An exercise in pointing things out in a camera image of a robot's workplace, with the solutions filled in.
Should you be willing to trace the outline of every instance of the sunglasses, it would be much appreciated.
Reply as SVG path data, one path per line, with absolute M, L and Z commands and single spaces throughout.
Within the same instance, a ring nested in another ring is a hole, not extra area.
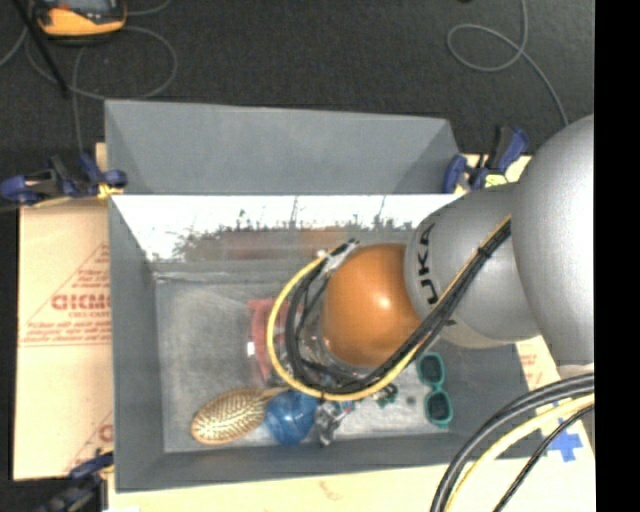
M 425 352 L 416 361 L 420 382 L 431 391 L 424 397 L 424 415 L 430 423 L 446 428 L 453 419 L 449 394 L 442 388 L 445 379 L 444 361 L 440 354 Z

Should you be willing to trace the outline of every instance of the blue clamp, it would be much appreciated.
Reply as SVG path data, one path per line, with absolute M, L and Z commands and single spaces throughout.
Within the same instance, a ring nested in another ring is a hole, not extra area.
M 46 504 L 40 505 L 35 512 L 76 512 L 96 498 L 99 500 L 100 510 L 103 510 L 106 501 L 106 480 L 99 472 L 113 465 L 113 462 L 113 452 L 107 452 L 72 469 L 69 479 L 75 482 L 74 485 L 56 494 Z
M 34 174 L 19 174 L 0 183 L 0 194 L 18 205 L 33 206 L 60 197 L 97 196 L 101 185 L 122 190 L 127 175 L 118 169 L 100 171 L 87 153 L 80 155 L 80 173 L 71 174 L 58 155 L 50 157 L 44 170 Z
M 498 144 L 482 167 L 470 167 L 467 159 L 460 154 L 451 159 L 444 173 L 442 192 L 453 194 L 458 185 L 467 192 L 484 188 L 489 175 L 504 176 L 528 146 L 529 138 L 521 129 L 510 126 L 500 128 Z

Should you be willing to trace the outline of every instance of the black carpet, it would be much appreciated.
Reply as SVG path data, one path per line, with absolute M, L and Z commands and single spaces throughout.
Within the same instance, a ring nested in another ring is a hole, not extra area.
M 129 0 L 131 11 L 161 0 Z M 175 79 L 158 96 L 184 102 L 406 113 L 448 119 L 459 148 L 487 151 L 495 130 L 525 130 L 535 151 L 563 119 L 532 59 L 555 88 L 569 122 L 594 110 L 595 0 L 526 5 L 526 55 L 497 73 L 470 70 L 446 47 L 449 30 L 474 23 L 519 43 L 521 4 L 512 0 L 175 0 L 129 26 L 153 30 L 178 58 Z M 0 61 L 23 25 L 11 2 L 0 14 Z M 514 50 L 479 33 L 458 33 L 456 48 L 483 66 Z M 33 45 L 30 52 L 43 65 Z M 131 97 L 160 86 L 171 54 L 157 39 L 125 31 L 83 50 L 48 47 L 69 83 L 96 95 Z M 0 67 L 0 179 L 39 169 L 53 154 L 74 158 L 72 102 L 29 63 L 23 45 Z M 102 103 L 78 98 L 81 145 L 104 136 Z M 10 482 L 15 378 L 16 217 L 0 216 L 0 511 L 30 511 L 63 482 Z

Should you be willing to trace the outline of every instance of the blue ball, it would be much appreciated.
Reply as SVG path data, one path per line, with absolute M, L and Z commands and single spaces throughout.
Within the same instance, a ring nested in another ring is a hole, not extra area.
M 318 399 L 295 390 L 287 390 L 267 404 L 265 423 L 271 435 L 283 445 L 300 443 L 313 427 Z

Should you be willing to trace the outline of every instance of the cable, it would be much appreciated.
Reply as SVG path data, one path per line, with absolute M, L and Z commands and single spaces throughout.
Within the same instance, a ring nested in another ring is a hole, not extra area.
M 560 117 L 562 118 L 563 124 L 567 126 L 569 124 L 567 114 L 564 110 L 562 102 L 560 101 L 560 98 L 558 97 L 555 89 L 553 88 L 553 85 L 551 84 L 551 82 L 549 81 L 545 73 L 535 63 L 535 61 L 527 54 L 527 52 L 525 52 L 525 47 L 527 45 L 527 41 L 529 38 L 529 16 L 527 14 L 527 6 L 525 4 L 525 0 L 520 0 L 520 5 L 522 7 L 522 36 L 521 36 L 521 41 L 519 45 L 514 43 L 507 37 L 505 37 L 500 32 L 493 30 L 489 27 L 485 27 L 483 25 L 477 25 L 474 23 L 463 23 L 460 25 L 456 25 L 447 33 L 447 48 L 451 53 L 451 55 L 453 55 L 453 57 L 458 62 L 460 62 L 463 66 L 466 66 L 470 69 L 473 69 L 474 71 L 478 71 L 481 73 L 496 73 L 499 71 L 504 71 L 505 69 L 515 64 L 518 60 L 520 60 L 520 58 L 524 58 L 529 63 L 529 65 L 533 68 L 533 70 L 537 73 L 540 79 L 543 81 L 545 87 L 549 91 L 549 94 L 551 94 L 551 98 L 553 99 L 553 102 L 558 108 L 558 112 L 560 113 Z M 480 66 L 472 62 L 469 62 L 468 60 L 463 58 L 453 47 L 453 42 L 452 42 L 453 36 L 456 32 L 459 32 L 460 30 L 472 30 L 472 31 L 483 32 L 485 34 L 492 35 L 499 41 L 502 41 L 503 43 L 507 44 L 508 46 L 516 50 L 516 53 L 507 62 L 500 64 L 498 66 L 491 66 L 491 67 Z
M 520 471 L 518 476 L 515 478 L 515 480 L 513 481 L 511 486 L 509 487 L 509 489 L 507 489 L 507 491 L 505 492 L 504 496 L 500 499 L 498 504 L 495 506 L 495 508 L 493 509 L 493 512 L 500 512 L 501 510 L 504 509 L 504 507 L 507 505 L 509 500 L 513 497 L 513 495 L 516 493 L 518 488 L 522 485 L 522 483 L 524 482 L 524 479 L 531 472 L 531 470 L 536 465 L 536 463 L 540 460 L 540 458 L 542 457 L 544 452 L 547 450 L 549 445 L 562 432 L 564 432 L 567 428 L 569 428 L 576 421 L 578 421 L 580 418 L 582 418 L 582 416 L 584 416 L 588 412 L 592 411 L 594 408 L 595 408 L 595 405 L 590 405 L 590 406 L 585 407 L 584 409 L 578 411 L 573 416 L 571 416 L 569 419 L 564 420 L 558 426 L 558 428 L 556 428 L 549 436 L 546 437 L 546 439 L 540 444 L 540 446 L 538 446 L 536 451 L 533 452 L 533 454 L 531 455 L 531 458 L 527 461 L 525 466 L 522 468 L 522 471 Z
M 29 30 L 26 27 L 22 30 L 22 33 L 18 37 L 18 40 L 14 43 L 13 47 L 11 48 L 11 50 L 9 50 L 5 54 L 5 56 L 0 59 L 0 67 L 4 66 L 7 62 L 9 62 L 14 57 L 14 55 L 16 53 L 18 53 L 18 50 L 20 49 L 20 47 L 24 43 L 24 40 L 27 38 L 27 33 L 28 32 L 29 32 Z
M 403 345 L 396 350 L 396 352 L 376 370 L 362 379 L 357 379 L 351 383 L 343 384 L 341 386 L 324 386 L 315 384 L 313 387 L 305 382 L 301 382 L 292 376 L 282 366 L 274 347 L 273 333 L 275 331 L 275 323 L 278 317 L 278 313 L 286 297 L 300 282 L 305 282 L 317 276 L 320 273 L 320 266 L 324 265 L 327 257 L 317 258 L 311 263 L 307 264 L 285 285 L 278 297 L 276 298 L 269 320 L 267 322 L 266 343 L 267 351 L 271 359 L 271 364 L 274 370 L 280 377 L 287 382 L 294 389 L 303 393 L 309 394 L 316 398 L 324 398 L 327 400 L 345 401 L 345 400 L 359 400 L 365 398 L 377 391 L 380 391 L 391 383 L 406 367 L 413 361 L 413 359 L 420 353 L 420 351 L 432 346 L 436 341 L 436 335 L 445 326 L 446 321 L 450 317 L 453 309 L 457 306 L 461 300 L 464 292 L 471 283 L 473 277 L 480 270 L 484 261 L 490 257 L 500 244 L 511 233 L 511 216 L 505 217 L 498 227 L 489 235 L 489 237 L 482 243 L 475 254 L 467 261 L 462 267 L 444 293 L 440 296 L 438 303 L 435 305 L 432 312 L 425 318 L 422 324 L 414 331 L 414 333 L 406 340 Z M 293 318 L 292 310 L 297 310 L 297 304 L 293 302 L 289 306 L 288 324 L 292 326 L 291 318 Z M 291 336 L 291 329 L 285 330 L 285 336 Z M 294 352 L 298 350 L 298 343 L 291 344 L 289 341 L 287 345 L 289 350 L 294 349 Z M 301 362 L 301 358 L 298 359 L 296 355 L 291 356 L 289 354 L 290 361 L 296 361 L 296 374 L 302 374 L 307 376 L 306 368 Z
M 152 97 L 152 96 L 157 96 L 158 94 L 164 92 L 164 90 L 167 89 L 169 87 L 169 85 L 173 82 L 173 80 L 175 79 L 175 77 L 177 75 L 177 72 L 178 72 L 178 56 L 177 56 L 176 51 L 173 48 L 173 46 L 171 46 L 171 43 L 169 43 L 169 41 L 167 41 L 160 34 L 158 34 L 156 32 L 153 32 L 152 30 L 149 30 L 149 29 L 146 29 L 146 28 L 142 28 L 142 27 L 135 27 L 135 26 L 123 27 L 121 29 L 121 32 L 137 32 L 137 33 L 146 34 L 146 35 L 149 35 L 150 37 L 153 37 L 154 39 L 156 39 L 157 41 L 159 41 L 160 43 L 162 43 L 165 46 L 165 48 L 168 50 L 169 54 L 171 55 L 171 60 L 172 60 L 171 72 L 169 74 L 169 77 L 160 86 L 156 87 L 155 89 L 153 89 L 151 91 L 132 96 L 132 98 L 149 98 L 149 97 Z M 55 79 L 51 75 L 49 75 L 44 69 L 42 69 L 35 62 L 35 60 L 33 59 L 33 56 L 31 55 L 31 52 L 29 51 L 29 44 L 28 43 L 26 45 L 26 49 L 27 49 L 27 52 L 26 52 L 27 53 L 27 58 L 29 59 L 29 62 L 31 63 L 31 65 L 35 69 L 35 71 L 37 71 L 38 74 L 40 74 L 46 80 L 55 83 Z M 80 89 L 78 87 L 71 86 L 69 89 L 72 92 L 74 92 L 76 94 L 79 94 L 80 96 L 85 96 L 87 98 L 92 98 L 94 100 L 104 101 L 105 99 L 108 99 L 108 96 L 105 96 L 105 95 L 102 95 L 102 94 L 92 93 L 91 91 L 86 91 L 86 90 Z
M 339 386 L 315 384 L 313 387 L 325 393 L 361 392 L 364 389 L 367 389 L 368 386 L 377 382 L 379 379 L 386 378 L 387 374 L 395 370 L 399 365 L 404 365 L 402 366 L 402 369 L 404 369 L 404 367 L 406 367 L 413 358 L 417 357 L 424 350 L 432 348 L 438 339 L 437 335 L 445 327 L 447 321 L 462 299 L 475 275 L 480 271 L 484 262 L 502 244 L 502 242 L 510 236 L 510 234 L 511 216 L 507 216 L 494 229 L 494 231 L 489 234 L 475 254 L 460 269 L 449 286 L 441 294 L 430 314 L 422 321 L 411 336 L 387 359 L 387 361 L 381 364 L 378 368 L 365 377 L 358 378 L 350 383 L 343 383 Z M 305 377 L 307 382 L 311 382 L 313 379 L 306 371 L 306 368 L 299 357 L 299 341 L 297 336 L 293 338 L 291 332 L 293 319 L 295 318 L 295 311 L 297 310 L 300 301 L 300 289 L 304 288 L 304 283 L 307 281 L 310 282 L 313 277 L 314 275 L 310 273 L 304 280 L 301 278 L 301 285 L 296 293 L 294 293 L 290 302 L 289 313 L 287 315 L 288 328 L 285 329 L 287 353 L 289 354 L 289 359 L 293 366 L 294 377 L 301 375 Z M 405 355 L 409 351 L 411 351 L 413 356 L 412 359 L 405 363 Z
M 164 92 L 171 85 L 171 83 L 175 80 L 175 77 L 176 77 L 176 75 L 178 73 L 178 56 L 177 56 L 176 51 L 173 48 L 173 46 L 171 46 L 171 43 L 169 43 L 169 41 L 167 41 L 160 34 L 157 34 L 156 32 L 153 32 L 152 30 L 149 30 L 149 29 L 146 29 L 146 28 L 142 28 L 142 27 L 128 26 L 128 27 L 123 27 L 121 29 L 121 31 L 145 34 L 145 35 L 148 35 L 148 36 L 156 39 L 157 41 L 159 41 L 160 43 L 162 43 L 165 46 L 165 48 L 168 50 L 169 54 L 171 55 L 171 60 L 172 60 L 171 71 L 169 73 L 169 77 L 160 86 L 156 87 L 155 89 L 152 89 L 151 91 L 147 91 L 147 92 L 144 92 L 142 94 L 138 94 L 136 96 L 133 96 L 133 98 L 136 98 L 136 97 L 137 98 L 150 98 L 150 97 L 157 96 L 160 93 Z M 29 63 L 31 64 L 31 66 L 41 76 L 43 76 L 48 81 L 50 81 L 52 83 L 57 83 L 56 79 L 53 76 L 51 76 L 49 73 L 47 73 L 44 69 L 42 69 L 35 62 L 33 56 L 31 55 L 31 52 L 30 52 L 29 48 L 30 48 L 30 45 L 27 43 L 26 44 L 26 55 L 27 55 L 27 59 L 29 60 Z M 84 52 L 85 52 L 86 48 L 87 48 L 86 46 L 83 46 L 79 50 L 78 55 L 76 56 L 76 59 L 74 61 L 74 65 L 73 65 L 73 77 L 72 77 L 71 85 L 69 86 L 69 90 L 73 93 L 72 94 L 73 119 L 74 119 L 75 132 L 76 132 L 76 144 L 78 145 L 78 149 L 80 150 L 80 152 L 84 151 L 84 148 L 83 148 L 83 144 L 82 144 L 82 128 L 81 128 L 81 124 L 80 124 L 80 113 L 79 113 L 79 107 L 78 107 L 78 96 L 84 96 L 84 97 L 91 98 L 91 99 L 98 100 L 98 101 L 105 101 L 106 99 L 108 99 L 108 96 L 106 96 L 106 95 L 96 94 L 96 93 L 93 93 L 93 92 L 90 92 L 90 91 L 86 91 L 86 90 L 81 89 L 81 88 L 78 87 L 78 76 L 79 76 L 80 62 L 82 61 L 82 58 L 84 56 Z
M 545 423 L 549 422 L 551 419 L 558 421 L 562 416 L 566 416 L 567 414 L 573 414 L 577 411 L 581 411 L 586 407 L 589 407 L 595 403 L 595 397 L 593 394 L 576 398 L 571 400 L 570 402 L 566 402 L 564 404 L 558 405 L 547 411 L 542 413 L 535 418 L 532 418 L 525 423 L 517 426 L 512 431 L 505 434 L 501 437 L 496 443 L 494 443 L 488 450 L 486 450 L 482 456 L 469 468 L 469 470 L 465 473 L 465 475 L 460 480 L 460 483 L 453 489 L 451 496 L 448 500 L 447 505 L 445 506 L 445 512 L 449 512 L 454 503 L 458 499 L 460 495 L 460 490 L 464 488 L 465 485 L 468 485 L 468 482 L 471 480 L 471 477 L 476 474 L 481 468 L 485 467 L 489 462 L 493 461 L 497 456 L 503 453 L 507 448 L 511 445 L 515 444 L 520 439 L 528 436 L 535 430 L 542 427 Z
M 299 270 L 296 273 L 296 275 L 285 285 L 285 287 L 282 289 L 282 291 L 276 298 L 273 308 L 271 310 L 271 313 L 269 315 L 269 320 L 267 322 L 267 333 L 266 333 L 267 351 L 269 353 L 269 358 L 271 359 L 271 364 L 273 365 L 273 368 L 275 369 L 275 371 L 293 389 L 300 391 L 302 393 L 306 393 L 307 395 L 311 395 L 313 397 L 325 399 L 325 400 L 339 401 L 339 402 L 345 402 L 349 400 L 356 401 L 356 400 L 360 400 L 361 398 L 365 398 L 375 393 L 376 391 L 380 391 L 387 384 L 389 384 L 393 379 L 395 379 L 400 374 L 400 372 L 406 367 L 406 365 L 409 364 L 417 347 L 415 347 L 412 351 L 410 351 L 405 356 L 405 358 L 402 361 L 400 361 L 400 363 L 398 363 L 398 365 L 389 372 L 387 376 L 380 379 L 377 383 L 375 383 L 371 387 L 362 391 L 354 392 L 354 393 L 346 393 L 346 394 L 325 393 L 323 391 L 318 391 L 317 389 L 306 386 L 305 384 L 297 381 L 291 375 L 289 375 L 289 372 L 287 372 L 287 370 L 282 366 L 282 363 L 278 359 L 275 352 L 275 346 L 273 343 L 274 330 L 275 330 L 274 326 L 278 318 L 278 313 L 286 297 L 289 295 L 289 293 L 294 288 L 294 286 L 298 283 L 298 281 L 300 281 L 307 273 L 311 272 L 316 266 L 320 265 L 325 259 L 326 257 L 324 256 L 317 258 L 313 260 L 311 263 L 307 264 L 303 269 Z
M 440 481 L 438 489 L 431 504 L 431 512 L 444 510 L 457 479 L 459 478 L 466 462 L 471 458 L 473 451 L 502 425 L 513 423 L 518 417 L 528 414 L 550 403 L 576 398 L 583 394 L 593 393 L 595 389 L 595 376 L 593 373 L 565 379 L 549 384 L 535 391 L 521 396 L 487 420 L 467 443 L 458 451 L 452 459 L 449 467 Z
M 165 0 L 163 3 L 161 3 L 157 7 L 152 7 L 151 9 L 145 9 L 143 11 L 130 11 L 130 12 L 127 12 L 127 17 L 128 16 L 148 16 L 150 14 L 157 14 L 160 11 L 164 11 L 170 3 L 171 3 L 171 0 Z

